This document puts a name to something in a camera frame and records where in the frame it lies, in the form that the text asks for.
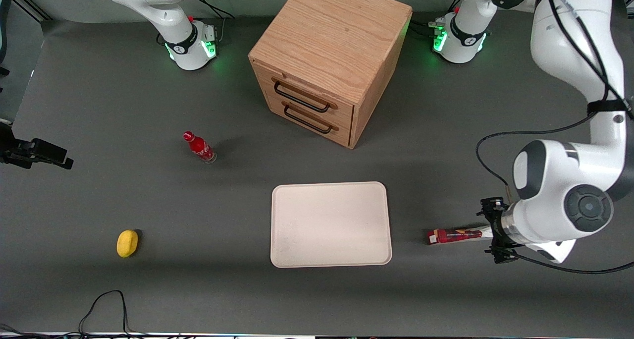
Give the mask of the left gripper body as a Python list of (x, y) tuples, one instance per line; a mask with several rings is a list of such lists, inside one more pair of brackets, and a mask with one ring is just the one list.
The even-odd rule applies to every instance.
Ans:
[(487, 253), (491, 253), (496, 264), (508, 264), (516, 261), (514, 248), (519, 244), (504, 232), (501, 224), (501, 216), (508, 210), (509, 205), (504, 203), (503, 197), (492, 197), (480, 200), (481, 210), (479, 216), (485, 217), (489, 222), (493, 234), (493, 240)]

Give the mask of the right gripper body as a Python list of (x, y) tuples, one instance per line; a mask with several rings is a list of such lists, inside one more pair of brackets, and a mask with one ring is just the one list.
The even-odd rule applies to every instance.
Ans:
[(11, 126), (0, 123), (0, 153), (4, 154), (14, 148), (14, 134)]

